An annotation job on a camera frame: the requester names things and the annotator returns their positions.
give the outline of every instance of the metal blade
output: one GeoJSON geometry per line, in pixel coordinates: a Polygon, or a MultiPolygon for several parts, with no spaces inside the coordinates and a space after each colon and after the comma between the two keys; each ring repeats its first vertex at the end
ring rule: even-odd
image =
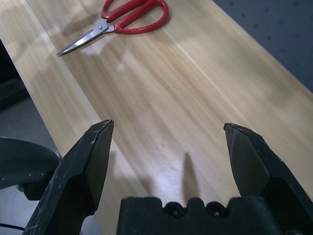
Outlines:
{"type": "Polygon", "coordinates": [[[60,57],[62,55],[65,55],[85,44],[92,41],[93,39],[99,37],[103,33],[107,31],[109,28],[109,25],[107,23],[106,19],[101,19],[100,22],[97,24],[96,27],[94,27],[89,32],[85,33],[83,36],[72,42],[71,44],[67,45],[63,50],[59,51],[57,53],[57,56],[60,57]]]}

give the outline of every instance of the pegboard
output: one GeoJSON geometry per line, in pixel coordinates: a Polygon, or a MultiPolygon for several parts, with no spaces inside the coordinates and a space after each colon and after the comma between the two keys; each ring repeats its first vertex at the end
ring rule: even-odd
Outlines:
{"type": "Polygon", "coordinates": [[[313,92],[313,0],[214,0],[313,92]]]}

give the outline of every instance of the light wood surface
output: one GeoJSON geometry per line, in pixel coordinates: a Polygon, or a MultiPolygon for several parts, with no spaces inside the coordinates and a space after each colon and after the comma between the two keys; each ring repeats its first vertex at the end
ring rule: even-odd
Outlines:
{"type": "Polygon", "coordinates": [[[106,35],[62,58],[55,53],[99,19],[103,0],[0,6],[0,38],[62,155],[93,123],[115,121],[96,213],[105,234],[115,234],[127,195],[163,205],[238,196],[224,122],[261,134],[312,198],[312,94],[214,2],[167,3],[163,28],[106,35]]]}

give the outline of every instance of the red handle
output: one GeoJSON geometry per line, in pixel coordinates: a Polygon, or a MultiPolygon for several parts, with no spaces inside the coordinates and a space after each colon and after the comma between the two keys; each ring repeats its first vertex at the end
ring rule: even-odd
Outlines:
{"type": "Polygon", "coordinates": [[[111,22],[118,17],[122,16],[123,14],[135,9],[136,7],[140,7],[136,9],[131,14],[127,15],[126,17],[120,19],[114,24],[114,32],[115,33],[122,33],[122,34],[139,34],[139,33],[147,33],[156,30],[157,28],[161,27],[163,24],[166,23],[167,18],[169,16],[169,10],[167,4],[164,2],[164,0],[132,0],[128,3],[126,3],[123,6],[120,6],[119,8],[107,12],[109,6],[112,4],[114,0],[107,0],[104,4],[103,10],[102,10],[102,18],[107,19],[108,22],[111,22]],[[135,20],[139,19],[141,16],[152,10],[154,7],[160,6],[164,14],[157,22],[141,27],[141,28],[134,28],[134,29],[125,29],[126,26],[134,22],[135,20]]]}
{"type": "Polygon", "coordinates": [[[103,19],[107,19],[107,22],[110,23],[112,21],[115,21],[117,18],[121,17],[122,15],[126,14],[127,12],[130,12],[131,10],[135,9],[136,7],[139,7],[147,0],[132,0],[110,12],[108,12],[109,7],[114,2],[114,0],[106,0],[104,3],[101,17],[103,19]]]}

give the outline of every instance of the red scissors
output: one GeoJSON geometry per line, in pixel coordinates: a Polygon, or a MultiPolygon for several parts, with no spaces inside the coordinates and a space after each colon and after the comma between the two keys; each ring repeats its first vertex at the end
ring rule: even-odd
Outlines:
{"type": "Polygon", "coordinates": [[[108,12],[110,5],[113,3],[114,0],[106,0],[104,3],[101,20],[92,30],[85,33],[83,36],[66,46],[63,50],[57,53],[57,56],[62,56],[67,54],[85,44],[92,41],[93,39],[99,37],[104,33],[121,33],[121,34],[139,34],[139,33],[147,33],[160,28],[164,25],[169,16],[169,10],[166,2],[164,0],[131,0],[130,2],[120,6],[119,8],[108,12]],[[135,20],[139,19],[141,16],[152,10],[154,7],[161,7],[164,11],[163,16],[157,22],[141,27],[141,28],[125,28],[135,20]],[[135,11],[127,15],[126,17],[118,20],[113,25],[108,23],[116,20],[117,18],[121,17],[122,15],[130,12],[131,10],[135,11]]]}

